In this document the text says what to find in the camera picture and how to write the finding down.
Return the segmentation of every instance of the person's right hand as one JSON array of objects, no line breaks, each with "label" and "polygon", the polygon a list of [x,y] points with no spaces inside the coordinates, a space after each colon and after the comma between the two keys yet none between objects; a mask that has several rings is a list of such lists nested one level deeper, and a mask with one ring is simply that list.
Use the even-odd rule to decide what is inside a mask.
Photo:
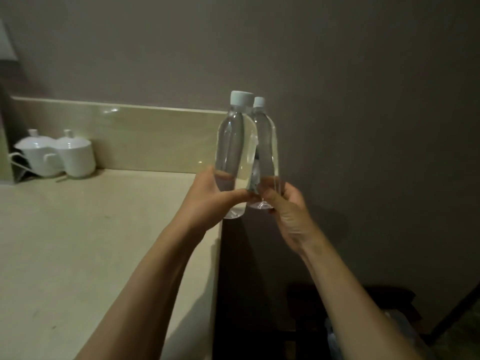
[{"label": "person's right hand", "polygon": [[290,183],[285,183],[283,197],[267,185],[259,184],[257,190],[274,208],[273,215],[280,233],[293,251],[303,255],[306,244],[325,238],[310,217],[302,193]]}]

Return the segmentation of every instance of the hand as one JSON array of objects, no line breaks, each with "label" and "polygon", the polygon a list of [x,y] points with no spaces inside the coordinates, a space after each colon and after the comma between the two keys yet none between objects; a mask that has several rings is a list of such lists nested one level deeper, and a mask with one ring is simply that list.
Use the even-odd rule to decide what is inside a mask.
[{"label": "hand", "polygon": [[246,189],[220,192],[215,175],[227,178],[225,172],[215,172],[213,166],[197,173],[174,218],[180,225],[187,226],[190,232],[201,236],[218,224],[233,206],[255,197]]},{"label": "hand", "polygon": [[325,239],[322,231],[312,220],[302,193],[290,183],[285,183],[283,197],[265,184],[257,190],[262,199],[272,207],[272,213],[287,245],[297,254],[305,254],[304,247],[319,238]]}]

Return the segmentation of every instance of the backsplash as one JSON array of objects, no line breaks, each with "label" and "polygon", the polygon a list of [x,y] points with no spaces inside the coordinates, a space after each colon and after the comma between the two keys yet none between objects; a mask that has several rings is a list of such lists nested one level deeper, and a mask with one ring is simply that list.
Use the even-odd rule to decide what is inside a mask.
[{"label": "backsplash", "polygon": [[93,142],[100,168],[196,173],[215,162],[223,111],[14,97],[30,129]]}]

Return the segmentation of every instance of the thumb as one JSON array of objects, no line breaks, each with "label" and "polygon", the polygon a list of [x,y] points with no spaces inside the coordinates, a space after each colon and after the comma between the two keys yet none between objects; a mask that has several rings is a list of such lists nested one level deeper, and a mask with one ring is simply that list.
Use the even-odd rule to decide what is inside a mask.
[{"label": "thumb", "polygon": [[248,202],[255,196],[254,193],[244,188],[225,191],[221,194],[230,207],[241,204],[242,202]]},{"label": "thumb", "polygon": [[272,188],[259,184],[257,191],[260,193],[262,199],[267,201],[275,210],[282,212],[287,208],[288,201],[284,199],[279,193],[275,192]]}]

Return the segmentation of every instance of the forearm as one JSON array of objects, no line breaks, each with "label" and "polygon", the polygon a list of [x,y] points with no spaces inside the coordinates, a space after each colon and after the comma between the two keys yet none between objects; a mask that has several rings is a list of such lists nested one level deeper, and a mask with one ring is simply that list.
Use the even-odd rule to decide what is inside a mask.
[{"label": "forearm", "polygon": [[305,244],[303,253],[346,359],[421,358],[322,234]]},{"label": "forearm", "polygon": [[75,359],[158,359],[196,239],[175,222],[160,234]]}]

